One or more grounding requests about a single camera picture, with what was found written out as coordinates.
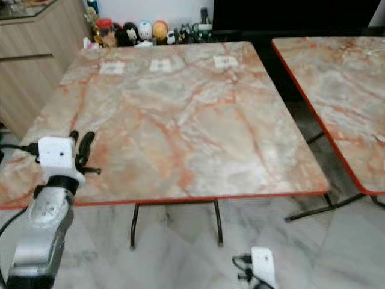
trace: marble tabletop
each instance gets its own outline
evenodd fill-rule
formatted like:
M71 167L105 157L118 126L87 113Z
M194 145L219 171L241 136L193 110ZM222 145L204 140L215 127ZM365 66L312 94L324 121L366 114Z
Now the marble tabletop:
M385 194L385 37L273 39L364 194Z
M22 143L96 133L77 205L322 194L327 180L248 42L81 51ZM42 172L16 152L0 207Z

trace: wooden cabinet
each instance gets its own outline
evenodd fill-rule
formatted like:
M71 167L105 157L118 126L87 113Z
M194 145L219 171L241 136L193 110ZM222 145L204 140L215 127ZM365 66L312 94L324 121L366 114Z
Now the wooden cabinet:
M81 0L54 0L36 17L0 21L0 121L22 138L90 32Z

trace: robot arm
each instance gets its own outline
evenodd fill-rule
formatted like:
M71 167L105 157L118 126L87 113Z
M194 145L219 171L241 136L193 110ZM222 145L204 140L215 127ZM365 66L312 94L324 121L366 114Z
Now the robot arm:
M70 137L43 137L38 157L46 179L26 211L25 230L17 244L6 289L52 288L64 250L64 238L73 221L73 199L84 181L94 133L89 132L75 156L77 132Z

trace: sticker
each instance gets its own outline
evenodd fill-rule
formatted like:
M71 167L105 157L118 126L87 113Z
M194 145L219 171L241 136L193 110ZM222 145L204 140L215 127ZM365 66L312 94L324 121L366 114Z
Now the sticker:
M99 74L120 75L123 73L125 64L123 62L104 62L100 68Z
M150 65L150 71L163 71L163 72L171 72L171 62L170 59L153 59Z
M238 66L234 56L213 56L215 68L228 68Z

